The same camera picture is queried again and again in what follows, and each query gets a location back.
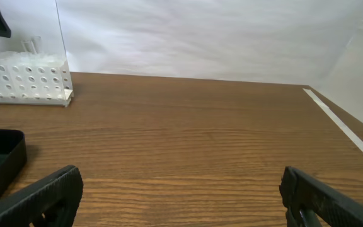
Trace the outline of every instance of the white tape strip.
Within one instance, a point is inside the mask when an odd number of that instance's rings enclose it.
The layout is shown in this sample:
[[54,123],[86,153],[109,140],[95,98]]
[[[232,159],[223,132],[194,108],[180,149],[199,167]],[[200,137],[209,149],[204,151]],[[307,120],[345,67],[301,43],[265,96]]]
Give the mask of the white tape strip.
[[313,99],[314,102],[319,105],[319,107],[334,121],[334,123],[336,123],[336,125],[339,126],[341,130],[343,130],[343,132],[352,140],[352,142],[354,142],[354,144],[357,145],[357,147],[363,152],[363,141],[359,139],[359,137],[355,135],[355,133],[353,133],[351,129],[348,128],[348,126],[346,126],[344,122],[342,122],[342,120],[340,120],[337,115],[335,115],[332,110],[330,110],[330,108],[328,108],[328,106],[313,93],[313,91],[309,89],[303,90]]

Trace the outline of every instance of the brown wooden tabletop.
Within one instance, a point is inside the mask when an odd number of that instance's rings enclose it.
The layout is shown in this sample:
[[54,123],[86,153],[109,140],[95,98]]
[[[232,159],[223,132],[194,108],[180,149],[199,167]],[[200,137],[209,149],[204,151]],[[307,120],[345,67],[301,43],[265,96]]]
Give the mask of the brown wooden tabletop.
[[[84,180],[75,226],[286,226],[295,166],[363,203],[363,153],[307,86],[72,73],[68,108],[0,105],[25,133],[12,193],[63,166]],[[363,124],[318,96],[363,140]]]

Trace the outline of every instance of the wood grain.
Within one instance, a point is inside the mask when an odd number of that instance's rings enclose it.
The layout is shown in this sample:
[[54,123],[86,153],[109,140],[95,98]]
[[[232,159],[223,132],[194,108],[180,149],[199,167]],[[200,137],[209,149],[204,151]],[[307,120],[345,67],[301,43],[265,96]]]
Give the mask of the wood grain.
[[[26,135],[7,194],[73,164],[75,226],[286,226],[278,185],[295,166],[363,203],[363,153],[307,86],[72,73],[70,107],[0,105]],[[363,139],[363,124],[326,98]]]

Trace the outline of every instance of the test tube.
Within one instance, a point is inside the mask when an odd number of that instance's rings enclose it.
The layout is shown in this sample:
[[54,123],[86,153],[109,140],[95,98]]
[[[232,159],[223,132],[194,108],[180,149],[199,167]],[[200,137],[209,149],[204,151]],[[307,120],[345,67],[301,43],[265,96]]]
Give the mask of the test tube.
[[35,46],[36,53],[41,54],[43,53],[43,43],[42,38],[39,36],[32,37],[33,45]]
[[31,40],[22,40],[22,47],[23,47],[23,50],[25,50],[25,52],[29,52],[32,54],[37,53],[36,48],[33,45],[33,41],[31,41]]

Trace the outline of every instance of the clear plastic tube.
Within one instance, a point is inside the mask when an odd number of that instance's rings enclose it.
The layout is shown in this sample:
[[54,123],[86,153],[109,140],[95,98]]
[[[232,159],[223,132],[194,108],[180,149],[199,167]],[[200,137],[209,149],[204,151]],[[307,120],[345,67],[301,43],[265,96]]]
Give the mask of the clear plastic tube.
[[32,37],[33,45],[36,49],[36,53],[41,54],[43,53],[43,43],[42,38],[39,36]]
[[23,50],[25,50],[25,52],[37,54],[36,48],[33,45],[33,41],[31,41],[31,40],[22,40],[22,47],[23,47]]

